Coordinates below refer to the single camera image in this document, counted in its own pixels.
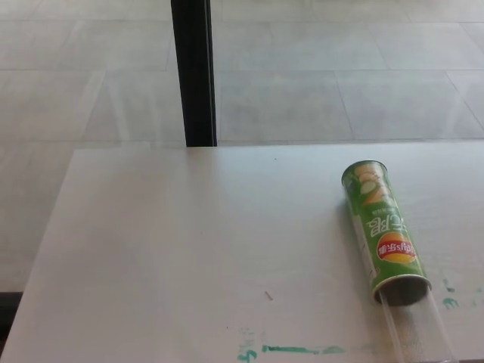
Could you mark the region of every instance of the black window frame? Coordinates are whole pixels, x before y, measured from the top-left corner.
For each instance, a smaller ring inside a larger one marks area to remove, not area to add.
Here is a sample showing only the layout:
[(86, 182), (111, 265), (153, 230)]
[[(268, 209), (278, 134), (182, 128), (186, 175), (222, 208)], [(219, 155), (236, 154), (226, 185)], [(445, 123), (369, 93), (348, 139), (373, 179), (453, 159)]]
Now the black window frame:
[(172, 0), (187, 147), (217, 146), (210, 0)]

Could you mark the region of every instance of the can bottom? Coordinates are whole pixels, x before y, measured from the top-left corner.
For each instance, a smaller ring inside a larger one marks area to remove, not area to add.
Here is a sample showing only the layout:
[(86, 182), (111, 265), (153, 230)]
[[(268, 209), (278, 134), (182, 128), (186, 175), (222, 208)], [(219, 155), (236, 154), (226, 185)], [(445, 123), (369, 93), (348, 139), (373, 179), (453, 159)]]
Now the can bottom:
[(420, 276), (402, 276), (392, 279), (375, 291), (375, 300), (381, 303), (382, 293), (388, 305), (407, 306), (422, 300), (427, 294), (429, 281)]

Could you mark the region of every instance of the metal can rim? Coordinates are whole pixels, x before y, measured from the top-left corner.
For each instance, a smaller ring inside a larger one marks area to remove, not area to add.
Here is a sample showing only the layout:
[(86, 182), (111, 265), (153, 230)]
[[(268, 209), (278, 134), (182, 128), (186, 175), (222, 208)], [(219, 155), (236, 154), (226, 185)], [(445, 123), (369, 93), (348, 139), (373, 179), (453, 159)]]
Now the metal can rim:
[(400, 278), (419, 278), (421, 280), (424, 280), (427, 283), (427, 286), (429, 287), (430, 290), (432, 290), (432, 283), (430, 280), (422, 275), (416, 275), (416, 274), (403, 274), (403, 275), (397, 275), (397, 276), (392, 276), (391, 278), (386, 278), (383, 281), (380, 281), (380, 283), (373, 288), (373, 291), (371, 291), (371, 295), (373, 297), (373, 300), (375, 300), (378, 303), (377, 300), (377, 293), (380, 291), (380, 289), (388, 284), (389, 282), (392, 282), (394, 280), (398, 280)]
[(342, 184), (342, 185), (344, 185), (344, 184), (343, 184), (343, 179), (344, 179), (344, 177), (345, 177), (346, 173), (347, 173), (347, 172), (348, 172), (348, 171), (349, 171), (349, 170), (350, 170), (352, 167), (357, 166), (357, 165), (359, 165), (359, 164), (364, 164), (364, 163), (377, 163), (377, 164), (380, 164), (380, 166), (382, 166), (382, 167), (385, 169), (385, 171), (386, 171), (386, 172), (388, 172), (388, 169), (386, 168), (385, 164), (383, 164), (381, 161), (378, 161), (378, 160), (372, 160), (372, 159), (360, 160), (360, 161), (357, 161), (357, 162), (355, 162), (355, 163), (353, 163), (353, 164), (349, 165), (349, 166), (348, 166), (348, 167), (345, 169), (345, 171), (344, 171), (344, 172), (343, 172), (343, 174), (341, 175), (341, 184)]

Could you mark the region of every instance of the green chip can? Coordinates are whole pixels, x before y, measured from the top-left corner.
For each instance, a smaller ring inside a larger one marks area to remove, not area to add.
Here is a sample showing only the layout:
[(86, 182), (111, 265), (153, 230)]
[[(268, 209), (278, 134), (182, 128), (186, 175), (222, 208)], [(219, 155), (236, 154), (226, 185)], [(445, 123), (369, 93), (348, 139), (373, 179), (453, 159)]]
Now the green chip can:
[(391, 306), (421, 300), (430, 288), (390, 187), (386, 167), (373, 160), (349, 166), (341, 178), (373, 298)]

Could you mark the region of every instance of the green smudge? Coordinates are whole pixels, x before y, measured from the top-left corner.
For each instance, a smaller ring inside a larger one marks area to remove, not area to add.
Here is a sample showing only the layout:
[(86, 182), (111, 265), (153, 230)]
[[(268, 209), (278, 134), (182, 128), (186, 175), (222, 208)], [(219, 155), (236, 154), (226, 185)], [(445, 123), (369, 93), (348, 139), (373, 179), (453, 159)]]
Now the green smudge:
[(247, 350), (246, 355), (241, 355), (240, 354), (237, 357), (237, 360), (239, 360), (239, 361), (246, 361), (247, 363), (249, 363), (250, 362), (250, 357), (256, 359), (257, 358), (257, 353), (254, 352), (253, 350)]
[(444, 300), (442, 300), (442, 304), (444, 304), (446, 309), (453, 309), (453, 308), (459, 307), (459, 303), (457, 302), (457, 300), (452, 299), (451, 297), (447, 297)]
[(262, 351), (319, 354), (318, 350), (311, 350), (300, 346), (262, 346)]
[(448, 282), (448, 280), (445, 278), (444, 279), (444, 285), (445, 285), (445, 289), (449, 292), (449, 293), (454, 293), (455, 292), (455, 289), (453, 287), (450, 286), (450, 283)]
[(337, 354), (344, 352), (345, 349), (341, 348), (340, 346), (328, 346), (325, 350), (323, 350), (323, 354)]

